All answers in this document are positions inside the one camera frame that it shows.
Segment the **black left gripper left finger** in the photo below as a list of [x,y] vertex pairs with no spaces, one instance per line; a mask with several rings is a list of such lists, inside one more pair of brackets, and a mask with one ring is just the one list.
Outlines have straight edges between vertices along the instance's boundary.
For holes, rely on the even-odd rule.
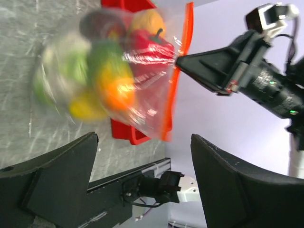
[[69,144],[0,170],[0,226],[26,228],[40,216],[60,228],[76,228],[98,136]]

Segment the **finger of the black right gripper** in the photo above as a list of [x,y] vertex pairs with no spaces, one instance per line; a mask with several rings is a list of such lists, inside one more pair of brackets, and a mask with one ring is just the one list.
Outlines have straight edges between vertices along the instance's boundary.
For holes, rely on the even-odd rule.
[[230,95],[246,88],[270,47],[261,34],[250,30],[226,47],[177,58],[177,67],[209,91]]

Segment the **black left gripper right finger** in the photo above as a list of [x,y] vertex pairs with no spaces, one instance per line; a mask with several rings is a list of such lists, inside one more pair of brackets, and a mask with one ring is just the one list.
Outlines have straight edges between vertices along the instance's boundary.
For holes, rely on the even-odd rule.
[[209,228],[301,228],[304,181],[255,166],[191,137],[192,161]]

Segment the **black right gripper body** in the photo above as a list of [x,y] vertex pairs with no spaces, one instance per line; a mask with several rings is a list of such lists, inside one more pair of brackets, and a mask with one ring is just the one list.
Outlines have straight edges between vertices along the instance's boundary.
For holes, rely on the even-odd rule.
[[264,58],[251,63],[241,61],[233,73],[241,92],[279,118],[304,114],[304,90],[279,73]]

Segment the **red bell pepper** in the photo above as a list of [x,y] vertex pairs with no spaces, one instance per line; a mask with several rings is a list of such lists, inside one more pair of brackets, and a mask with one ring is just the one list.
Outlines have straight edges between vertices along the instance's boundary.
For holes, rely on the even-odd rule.
[[160,36],[146,30],[135,30],[129,36],[125,58],[129,62],[133,74],[137,70],[165,70],[174,62],[175,50],[173,44]]

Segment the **yellow mango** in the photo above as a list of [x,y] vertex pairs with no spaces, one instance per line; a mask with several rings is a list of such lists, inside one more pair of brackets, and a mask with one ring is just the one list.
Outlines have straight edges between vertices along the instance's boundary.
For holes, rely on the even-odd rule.
[[95,92],[86,91],[73,98],[68,105],[71,116],[75,119],[91,122],[108,117]]

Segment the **small yellow orange fruit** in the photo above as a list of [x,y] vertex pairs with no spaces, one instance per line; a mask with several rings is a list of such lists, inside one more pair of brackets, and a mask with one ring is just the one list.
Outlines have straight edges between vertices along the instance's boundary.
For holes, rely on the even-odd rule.
[[128,29],[128,33],[135,30],[146,30],[152,35],[156,35],[159,29],[163,32],[160,34],[162,38],[166,36],[166,24],[163,17],[155,9],[142,10],[133,15],[133,19]]

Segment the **clear zip top bag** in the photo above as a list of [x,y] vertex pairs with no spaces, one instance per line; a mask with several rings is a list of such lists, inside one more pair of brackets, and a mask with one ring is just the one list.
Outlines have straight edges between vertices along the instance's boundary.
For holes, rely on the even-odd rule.
[[61,21],[32,78],[38,102],[73,121],[111,119],[133,145],[169,140],[180,71],[193,34],[194,4],[107,0]]

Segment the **green orange mango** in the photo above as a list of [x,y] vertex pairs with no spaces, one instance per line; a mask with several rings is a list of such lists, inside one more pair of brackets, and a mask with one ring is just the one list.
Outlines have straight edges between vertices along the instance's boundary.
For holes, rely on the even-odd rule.
[[90,84],[107,109],[124,112],[135,104],[133,73],[119,43],[94,43],[87,64]]

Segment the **white cauliflower with leaves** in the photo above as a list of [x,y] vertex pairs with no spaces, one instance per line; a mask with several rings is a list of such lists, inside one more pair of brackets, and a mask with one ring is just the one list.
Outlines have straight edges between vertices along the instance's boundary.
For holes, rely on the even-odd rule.
[[91,43],[69,32],[49,41],[33,77],[36,98],[49,105],[65,105],[87,85],[86,57]]

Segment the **dark red apple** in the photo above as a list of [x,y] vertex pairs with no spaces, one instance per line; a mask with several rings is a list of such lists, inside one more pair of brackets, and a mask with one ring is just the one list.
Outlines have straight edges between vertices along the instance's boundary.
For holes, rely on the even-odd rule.
[[120,39],[126,35],[123,20],[114,13],[95,10],[81,18],[80,34],[88,39]]

